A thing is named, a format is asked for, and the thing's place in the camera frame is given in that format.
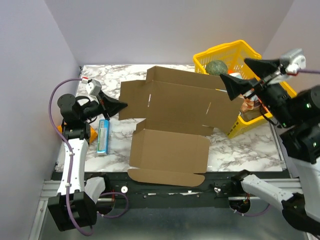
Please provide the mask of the brown cardboard box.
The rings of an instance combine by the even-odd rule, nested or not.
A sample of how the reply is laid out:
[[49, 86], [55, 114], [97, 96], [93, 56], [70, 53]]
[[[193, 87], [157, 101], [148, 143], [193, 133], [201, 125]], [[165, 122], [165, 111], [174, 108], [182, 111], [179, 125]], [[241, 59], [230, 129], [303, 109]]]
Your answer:
[[121, 83], [120, 120], [140, 119], [128, 176], [140, 183], [197, 187], [205, 180], [209, 136], [228, 133], [243, 99], [230, 100], [218, 76], [154, 66], [144, 80]]

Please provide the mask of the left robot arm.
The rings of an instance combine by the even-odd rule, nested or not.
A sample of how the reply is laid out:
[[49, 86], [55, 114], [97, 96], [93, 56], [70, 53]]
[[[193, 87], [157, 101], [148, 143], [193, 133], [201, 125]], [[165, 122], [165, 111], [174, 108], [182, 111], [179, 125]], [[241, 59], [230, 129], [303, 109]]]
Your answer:
[[127, 107], [127, 103], [107, 96], [102, 91], [96, 100], [80, 105], [79, 97], [64, 94], [57, 100], [62, 115], [64, 169], [57, 194], [48, 200], [48, 209], [59, 231], [92, 227], [97, 222], [98, 198], [107, 197], [111, 185], [104, 177], [85, 180], [85, 160], [90, 145], [89, 121], [99, 115], [106, 120]]

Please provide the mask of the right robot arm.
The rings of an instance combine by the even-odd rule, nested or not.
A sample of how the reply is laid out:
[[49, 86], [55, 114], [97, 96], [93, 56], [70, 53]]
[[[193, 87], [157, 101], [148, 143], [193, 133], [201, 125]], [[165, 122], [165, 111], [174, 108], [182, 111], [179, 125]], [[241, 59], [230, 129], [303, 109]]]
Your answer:
[[231, 100], [257, 96], [285, 131], [280, 135], [287, 155], [297, 168], [302, 192], [275, 187], [253, 173], [242, 170], [233, 176], [230, 191], [241, 196], [252, 194], [282, 212], [296, 230], [320, 235], [320, 87], [318, 85], [291, 97], [281, 82], [306, 73], [306, 59], [281, 57], [274, 60], [246, 58], [255, 73], [250, 80], [220, 75]]

